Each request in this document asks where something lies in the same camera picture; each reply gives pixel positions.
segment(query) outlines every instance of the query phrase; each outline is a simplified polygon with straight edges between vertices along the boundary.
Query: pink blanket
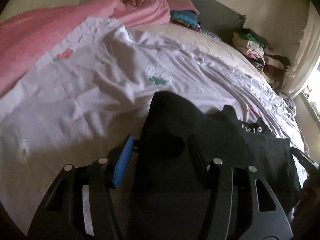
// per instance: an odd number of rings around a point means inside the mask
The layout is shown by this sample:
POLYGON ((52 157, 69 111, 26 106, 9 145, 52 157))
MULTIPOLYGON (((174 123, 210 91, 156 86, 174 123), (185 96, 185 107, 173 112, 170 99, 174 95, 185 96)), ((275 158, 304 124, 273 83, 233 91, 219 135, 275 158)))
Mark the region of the pink blanket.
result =
POLYGON ((0 24, 0 97, 88 16, 116 18, 133 27, 168 23, 170 9, 166 0, 93 0, 36 9, 6 20, 0 24))

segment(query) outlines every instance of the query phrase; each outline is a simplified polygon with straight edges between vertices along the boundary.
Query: white curtain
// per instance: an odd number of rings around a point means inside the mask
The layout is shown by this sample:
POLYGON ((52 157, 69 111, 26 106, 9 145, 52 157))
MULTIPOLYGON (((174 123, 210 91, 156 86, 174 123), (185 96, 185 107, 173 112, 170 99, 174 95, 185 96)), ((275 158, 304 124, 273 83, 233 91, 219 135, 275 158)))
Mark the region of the white curtain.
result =
POLYGON ((320 16, 310 2, 309 17, 294 64, 287 70, 282 91, 296 97, 307 85, 307 79, 320 63, 320 16))

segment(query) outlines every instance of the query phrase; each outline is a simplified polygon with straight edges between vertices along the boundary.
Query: stack of clothes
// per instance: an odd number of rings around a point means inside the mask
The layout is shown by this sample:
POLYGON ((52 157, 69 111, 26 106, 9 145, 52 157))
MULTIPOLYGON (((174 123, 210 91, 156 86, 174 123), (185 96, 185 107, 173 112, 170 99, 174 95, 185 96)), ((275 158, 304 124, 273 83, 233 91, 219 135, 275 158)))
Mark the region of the stack of clothes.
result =
POLYGON ((261 73, 273 89, 281 88, 290 61, 280 55, 271 55, 268 41, 251 29, 233 33, 234 47, 261 73))

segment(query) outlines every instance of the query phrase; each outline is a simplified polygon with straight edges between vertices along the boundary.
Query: headboard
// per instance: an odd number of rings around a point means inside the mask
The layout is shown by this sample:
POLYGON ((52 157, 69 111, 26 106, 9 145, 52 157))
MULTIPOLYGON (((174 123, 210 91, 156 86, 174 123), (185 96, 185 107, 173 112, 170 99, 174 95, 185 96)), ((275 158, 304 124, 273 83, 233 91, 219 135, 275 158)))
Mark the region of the headboard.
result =
POLYGON ((191 0, 200 12, 200 27, 219 35, 223 41, 232 44, 233 32, 241 29, 245 16, 215 0, 191 0))

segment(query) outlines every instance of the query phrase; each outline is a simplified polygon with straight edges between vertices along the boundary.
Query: bed sheet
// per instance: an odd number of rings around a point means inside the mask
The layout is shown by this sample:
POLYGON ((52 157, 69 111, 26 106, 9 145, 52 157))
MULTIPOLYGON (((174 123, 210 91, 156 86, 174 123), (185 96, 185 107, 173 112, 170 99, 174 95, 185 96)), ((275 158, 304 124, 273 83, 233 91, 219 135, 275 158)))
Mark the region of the bed sheet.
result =
POLYGON ((0 100, 0 201, 17 226, 27 233, 64 165, 89 165, 129 133, 138 139, 161 90, 204 113, 228 104, 243 121, 261 116, 303 150, 292 113, 269 85, 191 45, 89 17, 0 100))
POLYGON ((218 57, 229 66, 241 69, 259 82, 267 84, 263 76, 238 50, 223 41, 173 23, 136 26, 133 29, 160 34, 182 44, 192 45, 204 53, 218 57))

